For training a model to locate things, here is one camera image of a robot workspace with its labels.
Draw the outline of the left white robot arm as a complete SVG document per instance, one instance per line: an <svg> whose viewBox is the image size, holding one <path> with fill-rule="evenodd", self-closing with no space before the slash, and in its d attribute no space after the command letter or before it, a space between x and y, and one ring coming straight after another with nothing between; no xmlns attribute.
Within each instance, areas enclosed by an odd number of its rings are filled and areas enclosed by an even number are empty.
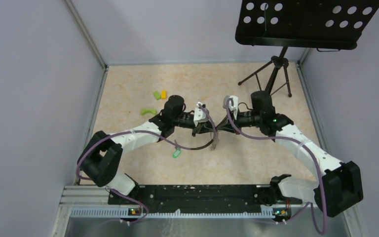
<svg viewBox="0 0 379 237"><path fill-rule="evenodd" d="M137 182L119 170L122 155L160 141L185 149L168 140L176 127L191 129L193 136L212 132L212 140L217 139L216 126L203 103L197 103L194 112L185 112L185 108L184 98L172 95L159 114L140 126L114 134L96 132L77 161L76 174L83 171L85 178L98 187L117 191L126 204L135 203L139 196Z"/></svg>

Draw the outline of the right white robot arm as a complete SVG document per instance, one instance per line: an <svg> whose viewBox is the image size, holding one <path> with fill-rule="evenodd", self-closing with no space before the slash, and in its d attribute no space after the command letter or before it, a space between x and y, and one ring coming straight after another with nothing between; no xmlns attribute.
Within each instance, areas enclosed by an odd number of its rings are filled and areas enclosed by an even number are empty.
<svg viewBox="0 0 379 237"><path fill-rule="evenodd" d="M361 171L356 163L343 162L308 139L290 118L275 111L267 92L253 92L251 102L252 109L241 112L238 97L224 98L229 130L240 134L245 127L259 128L263 136L258 140L271 139L287 149L316 179L277 177L276 186L269 190L273 202L296 198L317 205L328 217L335 217L363 200Z"/></svg>

